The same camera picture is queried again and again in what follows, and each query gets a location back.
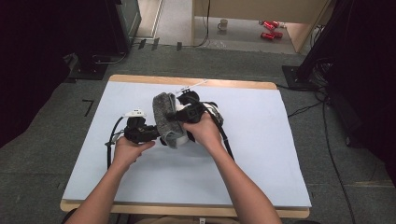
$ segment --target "black stand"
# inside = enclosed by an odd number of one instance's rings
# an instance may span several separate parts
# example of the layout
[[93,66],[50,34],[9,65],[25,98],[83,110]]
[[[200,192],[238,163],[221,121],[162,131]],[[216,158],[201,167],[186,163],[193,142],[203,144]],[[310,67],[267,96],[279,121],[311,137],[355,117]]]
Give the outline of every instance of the black stand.
[[283,75],[285,76],[288,86],[292,90],[316,90],[318,86],[311,83],[310,79],[298,78],[297,71],[299,66],[282,65]]
[[68,78],[102,80],[107,70],[107,66],[108,64],[106,63],[92,63],[89,64],[89,66],[81,66],[81,63],[77,62]]

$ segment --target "wooden table edge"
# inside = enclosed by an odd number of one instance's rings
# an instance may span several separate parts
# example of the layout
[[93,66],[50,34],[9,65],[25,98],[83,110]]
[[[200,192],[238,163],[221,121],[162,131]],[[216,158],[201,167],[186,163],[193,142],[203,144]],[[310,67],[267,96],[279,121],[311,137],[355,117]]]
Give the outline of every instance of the wooden table edge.
[[108,81],[191,86],[202,82],[204,79],[206,79],[207,82],[201,84],[200,86],[277,90],[276,84],[273,82],[223,80],[193,77],[153,77],[116,74],[111,76]]
[[[78,208],[82,201],[61,200],[61,209],[69,212]],[[306,218],[309,216],[308,207],[278,207],[280,217]],[[173,204],[138,204],[114,203],[111,213],[168,215],[168,216],[203,216],[203,217],[237,217],[233,207],[200,206],[200,205],[173,205]]]

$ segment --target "red object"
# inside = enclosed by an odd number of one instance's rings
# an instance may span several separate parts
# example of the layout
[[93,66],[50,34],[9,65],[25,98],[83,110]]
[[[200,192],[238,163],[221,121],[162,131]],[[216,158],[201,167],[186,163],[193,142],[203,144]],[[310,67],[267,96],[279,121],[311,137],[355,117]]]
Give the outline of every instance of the red object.
[[262,23],[262,25],[263,25],[265,28],[267,28],[269,31],[274,31],[274,30],[275,30],[275,26],[274,26],[271,22],[269,22],[269,21],[264,21],[264,22]]
[[280,33],[280,32],[272,32],[271,35],[273,35],[275,38],[282,38],[283,33]]
[[270,23],[275,26],[275,28],[279,27],[279,22],[277,21],[270,21]]
[[269,39],[269,40],[273,40],[275,38],[275,36],[273,34],[267,34],[267,33],[264,33],[264,32],[262,32],[261,37],[263,39]]

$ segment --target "gray foam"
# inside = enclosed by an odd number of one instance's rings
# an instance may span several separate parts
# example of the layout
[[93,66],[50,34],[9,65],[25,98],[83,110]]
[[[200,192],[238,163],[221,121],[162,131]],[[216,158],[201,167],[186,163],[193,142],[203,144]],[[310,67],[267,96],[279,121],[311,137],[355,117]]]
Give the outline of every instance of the gray foam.
[[167,118],[169,114],[176,112],[175,95],[163,92],[155,96],[152,109],[161,138],[170,148],[177,148],[177,139],[187,134],[178,121]]

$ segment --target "gray carpet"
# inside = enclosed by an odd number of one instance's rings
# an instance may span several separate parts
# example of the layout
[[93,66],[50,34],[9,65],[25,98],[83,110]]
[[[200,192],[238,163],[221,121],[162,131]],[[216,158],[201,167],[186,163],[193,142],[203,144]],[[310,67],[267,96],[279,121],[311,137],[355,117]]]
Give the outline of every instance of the gray carpet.
[[[281,65],[299,65],[303,60],[301,55],[221,49],[176,51],[174,47],[151,50],[146,46],[134,48],[123,61],[110,65],[102,81],[61,84],[30,128],[0,149],[0,223],[61,222],[64,212],[59,203],[64,188],[111,75],[206,77],[286,85]],[[281,89],[281,94],[289,114],[317,101],[312,92]],[[87,117],[90,103],[83,100],[94,100]],[[335,111],[330,105],[325,111],[332,152],[357,223],[395,223],[396,190],[389,183],[384,164],[364,148],[346,147]],[[290,126],[313,205],[309,220],[351,223],[326,147],[321,105],[290,118]],[[296,220],[283,219],[284,223]]]

